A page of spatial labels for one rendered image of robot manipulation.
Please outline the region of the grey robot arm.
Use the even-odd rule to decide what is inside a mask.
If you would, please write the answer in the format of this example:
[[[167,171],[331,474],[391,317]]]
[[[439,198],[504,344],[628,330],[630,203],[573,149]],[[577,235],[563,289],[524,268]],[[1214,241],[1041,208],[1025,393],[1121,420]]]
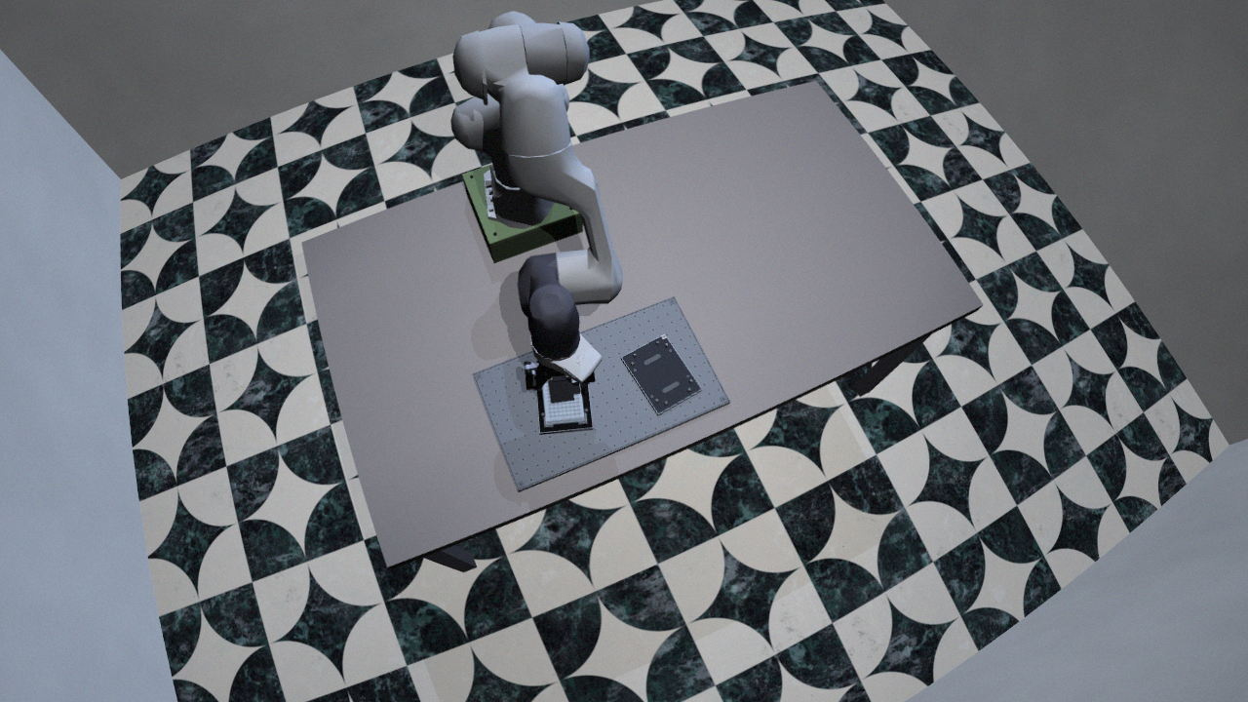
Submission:
[[[454,107],[451,129],[462,145],[493,161],[485,172],[487,219],[528,229],[542,224],[554,204],[582,214],[588,250],[530,256],[519,269],[519,304],[534,357],[565,373],[548,378],[550,403],[574,401],[602,362],[579,331],[577,305],[609,305],[622,292],[597,177],[573,154],[567,125],[565,85],[582,79],[589,59],[582,27],[535,22],[522,12],[502,14],[485,31],[463,35],[453,52],[456,80],[474,97]]]

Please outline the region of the clear plastic lid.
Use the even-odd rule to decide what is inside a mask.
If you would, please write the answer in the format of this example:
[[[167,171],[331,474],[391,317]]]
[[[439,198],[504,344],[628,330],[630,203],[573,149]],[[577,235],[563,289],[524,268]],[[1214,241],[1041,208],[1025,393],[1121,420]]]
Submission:
[[[570,401],[570,403],[550,403],[548,382],[542,388],[547,422],[562,421],[562,418],[585,417],[582,403],[582,393],[574,395],[574,401]]]

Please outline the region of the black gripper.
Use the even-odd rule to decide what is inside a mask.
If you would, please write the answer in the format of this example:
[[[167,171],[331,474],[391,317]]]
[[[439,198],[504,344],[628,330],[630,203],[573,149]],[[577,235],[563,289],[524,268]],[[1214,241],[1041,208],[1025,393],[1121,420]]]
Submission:
[[[533,378],[535,370],[538,370],[539,373],[535,373],[535,377]],[[547,366],[542,366],[542,363],[538,363],[538,360],[535,360],[535,363],[528,363],[525,361],[525,390],[530,388],[538,390],[540,401],[543,401],[542,387],[543,385],[547,383],[547,378],[552,378],[552,376],[565,376],[565,373],[560,373],[553,368],[547,368]],[[585,396],[587,385],[589,385],[590,382],[597,382],[597,373],[592,373],[592,376],[585,378],[585,381],[582,383],[582,396]]]

